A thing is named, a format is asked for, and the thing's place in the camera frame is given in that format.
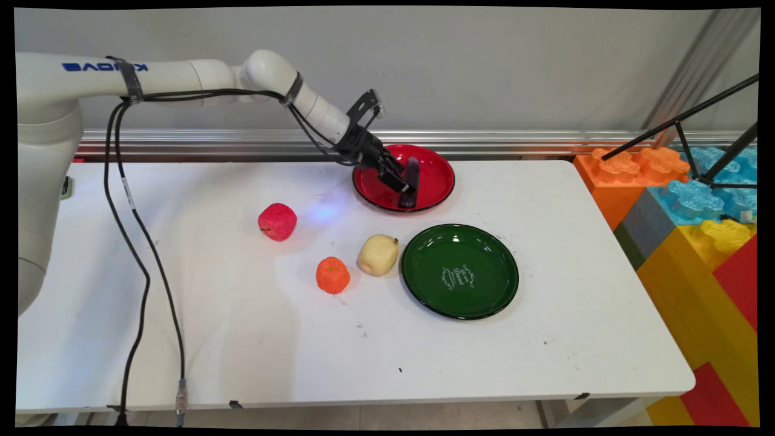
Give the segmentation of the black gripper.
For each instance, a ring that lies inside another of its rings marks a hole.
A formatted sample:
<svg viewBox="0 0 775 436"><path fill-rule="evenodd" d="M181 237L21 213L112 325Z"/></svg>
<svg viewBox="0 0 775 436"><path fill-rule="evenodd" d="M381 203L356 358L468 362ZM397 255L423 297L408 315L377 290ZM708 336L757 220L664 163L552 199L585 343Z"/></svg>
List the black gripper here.
<svg viewBox="0 0 775 436"><path fill-rule="evenodd" d="M413 195L417 190L416 185L404 179L404 165L385 150L379 138L357 122L349 124L334 151L338 154L334 160L341 165L376 170L379 181L396 193Z"/></svg>

